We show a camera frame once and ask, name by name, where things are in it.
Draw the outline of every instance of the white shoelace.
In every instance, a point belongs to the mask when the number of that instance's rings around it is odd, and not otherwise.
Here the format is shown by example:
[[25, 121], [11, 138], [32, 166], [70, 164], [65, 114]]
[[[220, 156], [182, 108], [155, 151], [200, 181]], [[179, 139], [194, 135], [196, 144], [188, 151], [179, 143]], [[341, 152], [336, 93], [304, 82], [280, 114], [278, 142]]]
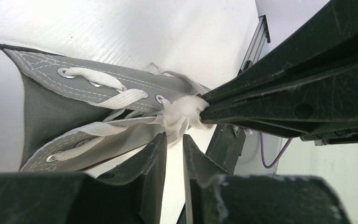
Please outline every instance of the white shoelace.
[[[166, 73], [179, 77], [186, 80], [200, 94], [205, 94], [207, 92], [200, 84], [191, 80], [186, 75], [174, 71], [162, 70], [154, 63], [152, 63], [152, 65], [158, 69], [158, 73], [160, 75]], [[127, 130], [128, 127], [126, 126], [113, 126], [110, 125], [110, 122], [112, 122], [112, 120], [117, 116], [121, 115], [125, 111], [124, 108], [126, 106], [148, 96], [143, 90], [128, 90], [113, 76], [96, 70], [86, 68], [70, 68], [65, 71], [65, 76], [70, 78], [74, 76], [82, 76], [93, 84], [111, 87], [118, 91], [119, 94], [101, 103], [88, 102], [94, 106], [112, 109], [113, 112], [103, 122], [94, 122], [68, 132], [68, 134], [83, 132], [97, 137], [82, 146], [55, 154], [54, 159], [58, 161], [65, 161], [77, 157], [102, 142], [106, 136], [119, 134]], [[200, 112], [204, 111], [209, 104], [197, 96], [184, 96], [174, 101], [172, 104], [165, 98], [160, 99], [160, 102], [163, 105], [164, 110], [154, 113], [156, 115], [156, 119], [149, 124], [161, 124], [165, 128], [168, 136], [168, 143], [170, 143], [171, 147], [180, 141], [190, 126], [204, 130], [212, 127], [204, 125], [200, 121]], [[132, 118], [140, 115], [141, 113], [142, 112], [138, 111], [131, 112], [125, 117], [125, 119]]]

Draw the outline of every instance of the white wall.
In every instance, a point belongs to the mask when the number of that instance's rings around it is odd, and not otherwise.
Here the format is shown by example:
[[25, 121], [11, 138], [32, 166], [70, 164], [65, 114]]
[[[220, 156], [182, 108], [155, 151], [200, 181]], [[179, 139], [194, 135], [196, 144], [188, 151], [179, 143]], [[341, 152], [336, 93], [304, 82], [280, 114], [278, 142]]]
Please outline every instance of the white wall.
[[[274, 49], [310, 19], [328, 0], [256, 0], [266, 15]], [[279, 161], [278, 174], [317, 175], [339, 194], [354, 224], [358, 224], [358, 144], [316, 147], [294, 139]]]

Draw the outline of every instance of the gray fabric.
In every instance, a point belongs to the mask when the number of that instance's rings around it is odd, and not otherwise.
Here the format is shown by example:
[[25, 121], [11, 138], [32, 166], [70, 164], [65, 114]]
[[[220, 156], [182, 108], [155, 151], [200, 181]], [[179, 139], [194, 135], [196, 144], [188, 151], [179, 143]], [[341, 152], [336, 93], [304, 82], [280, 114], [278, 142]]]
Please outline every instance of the gray fabric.
[[20, 168], [24, 146], [24, 88], [16, 65], [0, 50], [0, 172]]
[[25, 88], [25, 162], [52, 139], [94, 121], [103, 120], [110, 110], [63, 97], [23, 75]]
[[105, 72], [117, 78], [127, 89], [144, 90], [148, 97], [126, 107], [126, 109], [154, 112], [162, 109], [156, 95], [174, 101], [184, 95], [196, 95], [192, 86], [186, 81], [167, 76], [157, 76], [146, 71], [139, 71], [111, 64], [98, 63], [63, 56], [50, 56], [33, 52], [6, 49], [5, 52], [19, 66], [20, 71], [45, 88], [60, 95], [87, 102], [101, 103], [118, 94], [112, 88], [94, 87], [86, 79], [61, 77], [59, 68], [82, 67]]
[[156, 100], [157, 95], [172, 102], [185, 95], [197, 94], [189, 83], [176, 77], [157, 76], [146, 71], [64, 56], [8, 49], [4, 52], [23, 73], [25, 142], [22, 171], [84, 169], [147, 144], [156, 134], [164, 131], [160, 125], [132, 126], [116, 136], [106, 137], [81, 156], [68, 161], [47, 163], [46, 157], [52, 152], [72, 149], [82, 139], [94, 137], [77, 134], [57, 142], [53, 139], [76, 127], [101, 121], [109, 115], [110, 110], [91, 106], [84, 101], [101, 103], [118, 94], [105, 86], [94, 87], [83, 77], [61, 77], [57, 73], [59, 68], [82, 67], [102, 71], [116, 77], [127, 89], [144, 90], [148, 94], [147, 98], [126, 107], [135, 111], [162, 110], [162, 105]]
[[[114, 126], [134, 125], [151, 122], [154, 119], [155, 118], [127, 119], [112, 121], [109, 122], [109, 124]], [[108, 158], [119, 156], [140, 147], [163, 131], [164, 129], [161, 125], [139, 124], [137, 126], [131, 126], [125, 132], [105, 137], [101, 143], [91, 150], [71, 160], [46, 162], [46, 158], [53, 152], [73, 149], [76, 144], [82, 140], [95, 138], [95, 136], [82, 132], [69, 134], [50, 142], [45, 148], [38, 150], [21, 171], [76, 171], [84, 169]]]

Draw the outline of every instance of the stitching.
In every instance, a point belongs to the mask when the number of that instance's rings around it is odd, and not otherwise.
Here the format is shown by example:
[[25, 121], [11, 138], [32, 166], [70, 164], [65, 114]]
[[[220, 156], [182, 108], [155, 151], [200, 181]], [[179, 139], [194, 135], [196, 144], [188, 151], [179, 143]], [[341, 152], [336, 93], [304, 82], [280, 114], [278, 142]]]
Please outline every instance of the stitching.
[[49, 59], [48, 58], [46, 58], [46, 57], [42, 57], [43, 59], [40, 59], [40, 58], [37, 58], [37, 57], [34, 57], [34, 56], [31, 56], [31, 55], [25, 55], [25, 54], [21, 54], [21, 55], [23, 55], [23, 56], [28, 56], [28, 57], [31, 57], [31, 58], [34, 58], [34, 59], [36, 59], [36, 60], [39, 60], [39, 61], [41, 61], [41, 62], [46, 62], [46, 63], [51, 63], [51, 62], [49, 62]]
[[53, 163], [50, 163], [50, 164], [41, 164], [41, 163], [44, 162], [46, 157], [49, 154], [51, 154], [52, 152], [54, 152], [55, 150], [60, 149], [62, 146], [67, 145], [67, 144], [69, 144], [69, 143], [71, 143], [73, 141], [76, 141], [76, 140], [78, 140], [80, 138], [83, 138], [86, 135], [87, 134], [84, 134], [84, 133], [80, 133], [80, 135], [78, 135], [78, 133], [76, 133], [74, 135], [69, 135], [69, 137], [70, 137], [69, 140], [66, 140], [66, 141], [63, 141], [63, 142], [60, 142], [60, 143], [52, 142], [50, 145], [46, 146], [45, 149], [40, 153], [38, 159], [36, 159], [36, 161], [34, 163], [30, 164], [28, 168], [23, 169], [23, 171], [27, 171], [27, 170], [34, 171], [36, 168], [41, 167], [41, 166], [46, 166], [46, 165], [51, 166], [51, 165], [53, 165]]
[[40, 64], [40, 63], [44, 63], [44, 62], [48, 62], [49, 61], [49, 59], [47, 59], [47, 60], [40, 60], [40, 62], [35, 62], [35, 63], [31, 63], [31, 64]]
[[51, 60], [53, 60], [54, 64], [57, 63], [57, 61], [53, 58], [53, 56], [51, 56], [51, 55], [48, 55], [48, 56], [50, 57]]
[[[16, 53], [14, 53], [14, 55], [21, 61], [22, 65], [24, 65], [28, 70], [30, 70], [30, 69], [27, 67], [27, 65], [25, 65], [24, 62], [17, 56]], [[49, 83], [49, 82], [46, 81], [46, 80], [43, 80], [41, 76], [37, 75], [37, 74], [34, 72], [34, 70], [37, 71], [38, 73], [41, 73], [44, 77], [46, 77], [47, 79], [49, 79], [50, 81], [52, 81], [52, 82], [54, 82], [54, 83], [57, 83], [57, 84], [59, 84], [59, 85], [61, 85], [61, 86], [65, 86], [65, 87], [70, 88], [70, 89], [74, 89], [74, 88], [71, 88], [71, 87], [69, 87], [69, 86], [63, 85], [63, 84], [61, 84], [61, 83], [58, 83], [58, 82], [52, 80], [52, 79], [49, 78], [45, 73], [43, 73], [43, 72], [37, 70], [38, 68], [34, 68], [34, 67], [32, 66], [32, 64], [31, 64], [29, 61], [27, 61], [22, 54], [19, 54], [19, 56], [20, 56], [25, 62], [27, 62], [28, 65], [32, 68], [32, 69], [30, 70], [30, 72], [32, 72], [33, 74], [35, 74], [41, 81], [45, 82], [46, 84], [51, 85], [51, 86], [53, 86], [54, 88], [57, 88], [57, 89], [62, 90], [62, 91], [64, 91], [64, 92], [67, 92], [67, 93], [70, 93], [70, 94], [74, 94], [74, 95], [77, 95], [77, 96], [82, 96], [82, 97], [91, 98], [91, 99], [106, 100], [106, 99], [104, 99], [104, 98], [90, 97], [90, 96], [85, 96], [85, 95], [81, 95], [81, 94], [78, 94], [78, 93], [73, 93], [73, 92], [67, 91], [67, 90], [65, 90], [65, 89], [63, 89], [63, 88], [57, 87], [57, 86], [55, 86], [55, 85]], [[39, 68], [48, 67], [48, 66], [51, 66], [51, 65], [53, 65], [53, 64], [49, 63], [48, 65], [44, 65], [44, 66], [41, 66], [41, 67], [39, 67]], [[98, 95], [98, 96], [108, 97], [108, 96], [106, 96], [106, 95], [101, 95], [101, 94], [97, 94], [97, 93], [89, 92], [89, 91], [82, 91], [82, 92], [93, 93], [93, 94], [96, 94], [96, 95]], [[159, 109], [159, 108], [154, 107], [154, 106], [152, 106], [152, 105], [143, 104], [143, 103], [139, 103], [139, 102], [136, 102], [136, 103], [137, 103], [137, 104], [140, 104], [140, 105], [143, 105], [143, 106], [149, 106], [149, 107], [151, 107], [151, 108]], [[148, 111], [148, 112], [152, 111], [152, 110], [150, 110], [150, 109], [147, 109], [147, 108], [144, 108], [144, 107], [135, 106], [135, 105], [129, 105], [129, 107], [137, 108], [137, 109], [141, 109], [141, 110], [146, 110], [146, 111]]]
[[[21, 60], [21, 58], [19, 58], [16, 53], [14, 53], [14, 55], [21, 61], [22, 65], [24, 65], [28, 70], [30, 70], [34, 75], [36, 75], [41, 81], [43, 81], [43, 82], [45, 82], [45, 83], [47, 83], [47, 84], [49, 84], [49, 85], [51, 85], [51, 86], [53, 86], [53, 87], [55, 87], [55, 88], [57, 88], [57, 89], [63, 90], [62, 88], [56, 87], [55, 85], [50, 84], [50, 83], [47, 82], [46, 80], [43, 80], [42, 77], [40, 77], [40, 76], [37, 75], [35, 72], [33, 72], [33, 70], [35, 70], [35, 68], [32, 67], [32, 65], [29, 63], [29, 61], [27, 61], [27, 60], [22, 56], [22, 54], [19, 54], [19, 56], [20, 56], [25, 62], [27, 62], [27, 63], [29, 64], [29, 66], [31, 67], [31, 69], [28, 68], [28, 66], [24, 64], [23, 60]], [[102, 97], [109, 97], [109, 96], [107, 96], [107, 95], [102, 95], [102, 94], [98, 94], [98, 93], [95, 93], [95, 92], [90, 92], [90, 91], [84, 91], [84, 90], [74, 89], [74, 88], [72, 88], [72, 87], [63, 85], [63, 84], [61, 84], [61, 83], [58, 83], [58, 82], [52, 80], [52, 79], [49, 78], [45, 73], [43, 73], [43, 72], [41, 72], [41, 71], [38, 71], [38, 70], [37, 70], [37, 72], [41, 73], [41, 74], [42, 74], [45, 78], [47, 78], [48, 80], [50, 80], [50, 81], [52, 81], [52, 82], [54, 82], [54, 83], [57, 83], [57, 84], [59, 84], [59, 85], [61, 85], [61, 86], [63, 86], [63, 87], [67, 87], [67, 88], [69, 88], [69, 89], [77, 90], [77, 91], [80, 91], [80, 92], [95, 94], [95, 95], [102, 96]]]
[[[113, 136], [115, 136], [115, 135], [105, 136], [105, 138], [104, 138], [100, 143], [94, 145], [94, 147], [92, 147], [91, 149], [93, 149], [93, 148], [99, 146], [101, 143], [103, 143], [103, 142], [105, 142], [106, 140], [112, 138]], [[69, 162], [69, 161], [70, 161], [70, 160], [61, 161], [60, 163], [57, 164], [57, 166], [53, 167], [53, 170], [52, 170], [52, 171], [54, 171], [55, 169], [57, 169], [57, 168], [58, 168], [59, 166], [61, 166], [62, 164], [67, 163], [67, 162]]]
[[[19, 51], [16, 51], [16, 52], [17, 52], [18, 54], [20, 54], [20, 55], [29, 56], [28, 54], [24, 54], [24, 53], [21, 53], [21, 52], [19, 52]], [[28, 52], [28, 53], [33, 54], [33, 55], [36, 55], [36, 56], [39, 56], [38, 54], [33, 53], [33, 52]], [[65, 64], [69, 64], [69, 65], [77, 66], [77, 67], [80, 67], [80, 68], [93, 69], [93, 70], [97, 70], [97, 71], [101, 71], [101, 72], [105, 72], [105, 73], [110, 73], [110, 74], [112, 74], [112, 75], [117, 75], [117, 76], [129, 78], [129, 79], [133, 79], [133, 80], [136, 80], [136, 81], [138, 81], [138, 82], [145, 83], [145, 84], [141, 84], [141, 83], [137, 83], [137, 82], [134, 82], [134, 81], [130, 81], [130, 80], [127, 80], [127, 79], [124, 79], [124, 78], [116, 77], [117, 79], [120, 79], [120, 80], [124, 80], [124, 81], [130, 82], [130, 83], [134, 83], [134, 84], [146, 86], [146, 87], [149, 87], [149, 88], [152, 88], [152, 89], [156, 89], [156, 90], [160, 90], [160, 91], [164, 91], [164, 92], [168, 92], [168, 93], [175, 93], [175, 94], [178, 94], [178, 95], [180, 95], [180, 96], [184, 96], [184, 94], [182, 94], [182, 93], [179, 93], [179, 92], [176, 92], [176, 91], [167, 89], [167, 88], [165, 88], [165, 87], [162, 87], [162, 86], [159, 86], [159, 85], [156, 85], [156, 84], [151, 84], [151, 83], [148, 83], [148, 82], [146, 82], [146, 81], [142, 81], [142, 80], [139, 80], [139, 79], [136, 79], [136, 78], [128, 77], [128, 76], [121, 75], [121, 74], [118, 74], [118, 73], [115, 73], [115, 72], [111, 72], [111, 71], [104, 71], [104, 70], [99, 70], [99, 69], [94, 69], [94, 68], [89, 68], [89, 67], [81, 66], [81, 65], [78, 65], [78, 64], [72, 64], [72, 63], [62, 62], [62, 61], [55, 60], [52, 56], [50, 56], [50, 57], [51, 57], [51, 59], [54, 61], [54, 63], [49, 62], [49, 61], [46, 61], [46, 63], [51, 63], [51, 64], [55, 64], [55, 65], [61, 65], [61, 66], [65, 66]], [[146, 85], [146, 84], [153, 85], [153, 86], [159, 87], [159, 88], [161, 88], [161, 89], [158, 89], [158, 88], [155, 88], [155, 87]]]

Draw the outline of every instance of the white surface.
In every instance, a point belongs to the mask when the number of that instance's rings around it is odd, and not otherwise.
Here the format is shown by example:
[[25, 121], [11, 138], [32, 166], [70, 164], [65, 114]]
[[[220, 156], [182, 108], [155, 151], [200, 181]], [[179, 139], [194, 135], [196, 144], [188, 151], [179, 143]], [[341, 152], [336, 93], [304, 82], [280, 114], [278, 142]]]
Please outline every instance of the white surface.
[[294, 139], [281, 157], [277, 173], [323, 177], [358, 224], [358, 144], [316, 147], [313, 142]]
[[269, 51], [286, 40], [329, 0], [256, 0], [259, 15], [266, 15]]
[[[275, 160], [282, 148], [281, 142], [282, 138], [280, 137], [263, 134], [264, 158], [267, 165], [270, 165]], [[273, 174], [276, 172], [276, 167], [277, 164], [270, 169], [263, 166], [260, 148], [260, 134], [256, 131], [253, 131], [253, 134], [247, 134], [242, 154], [238, 157], [237, 165], [235, 166], [234, 174]]]
[[24, 148], [24, 87], [12, 60], [0, 50], [0, 172], [20, 168]]
[[[267, 15], [269, 50], [294, 33], [327, 2], [256, 0], [259, 15]], [[280, 159], [277, 173], [323, 177], [338, 192], [353, 223], [358, 224], [358, 144], [316, 147], [313, 142], [294, 139]]]
[[[209, 88], [237, 75], [257, 23], [254, 0], [0, 0], [0, 39], [135, 69], [155, 62]], [[189, 133], [206, 151], [213, 130]], [[183, 204], [179, 143], [168, 151], [161, 223], [176, 223]]]
[[126, 161], [127, 159], [131, 158], [133, 155], [135, 155], [136, 153], [138, 153], [139, 151], [141, 151], [145, 146], [141, 146], [135, 150], [132, 150], [131, 152], [128, 152], [126, 154], [123, 154], [117, 158], [114, 158], [106, 163], [103, 163], [97, 167], [94, 167], [90, 170], [87, 171], [88, 174], [90, 174], [93, 177], [97, 177], [102, 173], [105, 173], [111, 169], [113, 169], [115, 166], [117, 166], [118, 164]]

